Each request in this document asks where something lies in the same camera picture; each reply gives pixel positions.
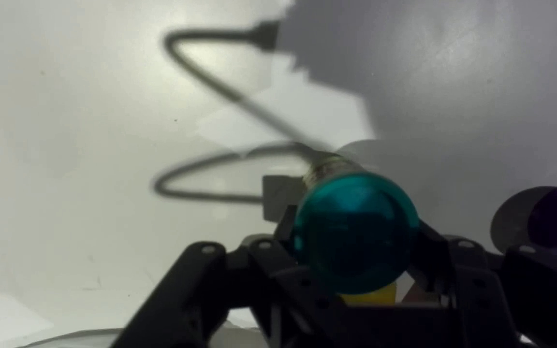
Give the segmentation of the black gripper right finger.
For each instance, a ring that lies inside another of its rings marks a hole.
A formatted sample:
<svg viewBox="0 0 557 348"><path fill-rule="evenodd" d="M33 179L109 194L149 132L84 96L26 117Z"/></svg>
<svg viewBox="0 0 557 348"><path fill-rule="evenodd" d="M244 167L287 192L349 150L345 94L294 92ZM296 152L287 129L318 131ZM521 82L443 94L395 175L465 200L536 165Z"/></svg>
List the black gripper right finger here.
<svg viewBox="0 0 557 348"><path fill-rule="evenodd" d="M519 245L496 254L467 237L422 221L412 270L443 283L457 314L461 348L557 348L557 254Z"/></svg>

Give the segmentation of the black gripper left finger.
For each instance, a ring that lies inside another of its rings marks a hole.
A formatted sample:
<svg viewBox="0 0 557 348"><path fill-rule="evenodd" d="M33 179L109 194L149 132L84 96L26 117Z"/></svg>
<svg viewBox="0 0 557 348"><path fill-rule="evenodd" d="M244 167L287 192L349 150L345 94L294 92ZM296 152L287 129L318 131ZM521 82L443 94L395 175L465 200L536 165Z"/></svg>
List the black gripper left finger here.
<svg viewBox="0 0 557 348"><path fill-rule="evenodd" d="M186 247L111 348L209 348L232 308L250 308L269 348L331 348L306 291L289 281L300 264L275 237Z"/></svg>

